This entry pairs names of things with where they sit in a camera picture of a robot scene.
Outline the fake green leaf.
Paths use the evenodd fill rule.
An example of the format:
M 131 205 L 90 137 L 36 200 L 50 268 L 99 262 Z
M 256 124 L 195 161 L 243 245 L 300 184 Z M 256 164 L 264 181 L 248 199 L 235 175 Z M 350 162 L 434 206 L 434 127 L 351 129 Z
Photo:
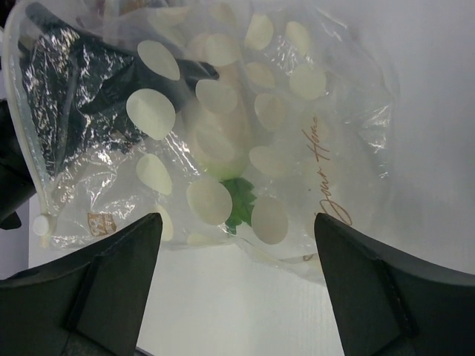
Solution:
M 251 226 L 254 201 L 254 185 L 243 177 L 228 179 L 220 182 L 232 198 L 232 212 L 226 221 L 226 232 L 236 235 L 237 227 L 243 223 Z

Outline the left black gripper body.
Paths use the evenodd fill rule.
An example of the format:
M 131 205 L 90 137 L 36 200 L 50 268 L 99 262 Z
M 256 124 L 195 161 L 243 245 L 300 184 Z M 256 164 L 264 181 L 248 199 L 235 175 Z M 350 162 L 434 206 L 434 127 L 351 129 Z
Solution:
M 24 160 L 6 99 L 1 100 L 1 230 L 22 226 L 16 210 L 27 202 L 36 189 Z

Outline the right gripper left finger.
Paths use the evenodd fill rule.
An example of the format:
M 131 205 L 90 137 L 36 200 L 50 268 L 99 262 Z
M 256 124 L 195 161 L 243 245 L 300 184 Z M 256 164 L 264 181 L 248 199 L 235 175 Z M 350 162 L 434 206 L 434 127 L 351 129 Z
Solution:
M 2 355 L 145 355 L 137 341 L 163 231 L 147 214 L 1 281 Z

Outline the clear zip top bag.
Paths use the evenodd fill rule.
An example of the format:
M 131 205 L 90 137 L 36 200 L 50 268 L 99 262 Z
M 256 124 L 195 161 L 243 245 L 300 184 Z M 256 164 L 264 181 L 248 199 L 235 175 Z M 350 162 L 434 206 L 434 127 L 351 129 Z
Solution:
M 158 213 L 320 281 L 318 214 L 381 230 L 393 96 L 316 1 L 18 1 L 2 64 L 45 248 Z

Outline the fake white radish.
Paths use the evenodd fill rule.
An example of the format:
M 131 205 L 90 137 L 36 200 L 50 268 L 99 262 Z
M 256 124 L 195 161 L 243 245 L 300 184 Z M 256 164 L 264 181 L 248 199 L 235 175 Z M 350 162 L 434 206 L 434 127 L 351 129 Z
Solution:
M 227 115 L 208 111 L 193 99 L 182 111 L 186 144 L 200 169 L 217 180 L 240 177 L 249 164 L 252 133 L 242 100 L 237 65 L 218 67 L 219 80 L 237 92 L 237 106 Z

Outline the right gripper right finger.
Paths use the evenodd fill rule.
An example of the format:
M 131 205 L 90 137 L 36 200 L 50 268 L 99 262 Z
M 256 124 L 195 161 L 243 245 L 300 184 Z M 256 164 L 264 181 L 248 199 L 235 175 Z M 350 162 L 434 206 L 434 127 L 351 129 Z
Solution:
M 315 240 L 346 355 L 473 355 L 474 276 L 318 214 Z

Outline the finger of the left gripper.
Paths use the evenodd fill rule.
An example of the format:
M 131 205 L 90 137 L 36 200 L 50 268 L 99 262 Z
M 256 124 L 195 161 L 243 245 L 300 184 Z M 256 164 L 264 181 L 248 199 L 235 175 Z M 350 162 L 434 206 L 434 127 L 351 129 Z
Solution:
M 153 72 L 137 51 L 77 30 L 40 3 L 29 4 L 25 12 L 41 31 L 21 66 L 45 156 L 74 156 L 104 141 L 126 151 L 143 136 L 126 117 L 132 93 L 156 90 L 179 111 L 199 80 L 218 78 L 210 64 L 180 59 L 179 79 L 168 79 Z

